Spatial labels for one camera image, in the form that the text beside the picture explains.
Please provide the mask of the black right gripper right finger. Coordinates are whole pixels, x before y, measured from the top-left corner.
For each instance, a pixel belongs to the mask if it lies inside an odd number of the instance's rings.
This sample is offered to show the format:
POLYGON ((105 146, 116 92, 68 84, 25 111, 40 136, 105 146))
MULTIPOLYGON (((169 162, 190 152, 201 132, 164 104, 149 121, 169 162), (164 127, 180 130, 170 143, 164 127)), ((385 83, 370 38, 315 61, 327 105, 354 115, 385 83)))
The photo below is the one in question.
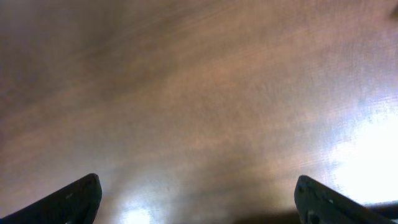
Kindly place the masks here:
POLYGON ((370 210, 315 179, 301 175, 294 191, 295 206, 302 223, 394 224, 395 208, 382 213, 370 210))

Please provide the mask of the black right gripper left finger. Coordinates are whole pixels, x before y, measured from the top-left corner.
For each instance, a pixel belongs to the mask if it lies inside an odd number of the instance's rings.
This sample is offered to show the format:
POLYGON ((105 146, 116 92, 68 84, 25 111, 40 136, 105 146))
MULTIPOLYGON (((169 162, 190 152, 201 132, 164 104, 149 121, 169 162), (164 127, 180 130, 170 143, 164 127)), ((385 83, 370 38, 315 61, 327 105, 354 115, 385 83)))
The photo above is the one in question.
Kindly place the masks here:
POLYGON ((91 173, 1 218, 1 224, 92 224, 101 199, 99 177, 91 173))

